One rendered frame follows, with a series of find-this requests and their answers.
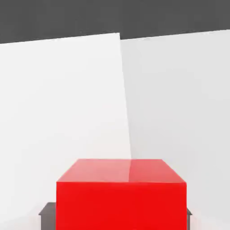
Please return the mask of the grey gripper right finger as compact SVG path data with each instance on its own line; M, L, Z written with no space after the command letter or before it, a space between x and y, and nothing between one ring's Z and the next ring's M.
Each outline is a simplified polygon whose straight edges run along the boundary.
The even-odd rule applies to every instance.
M187 230L201 230L201 219L198 210L187 208Z

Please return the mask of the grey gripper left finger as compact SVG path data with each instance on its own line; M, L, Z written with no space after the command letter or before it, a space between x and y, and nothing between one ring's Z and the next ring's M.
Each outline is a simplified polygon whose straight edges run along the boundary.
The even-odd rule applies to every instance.
M56 230L56 203L48 202L29 211L25 230Z

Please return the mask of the small red cube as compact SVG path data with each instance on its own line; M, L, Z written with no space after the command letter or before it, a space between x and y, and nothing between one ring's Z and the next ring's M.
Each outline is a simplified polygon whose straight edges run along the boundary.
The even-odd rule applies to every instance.
M186 182L161 159L79 159L56 191L56 230L187 230Z

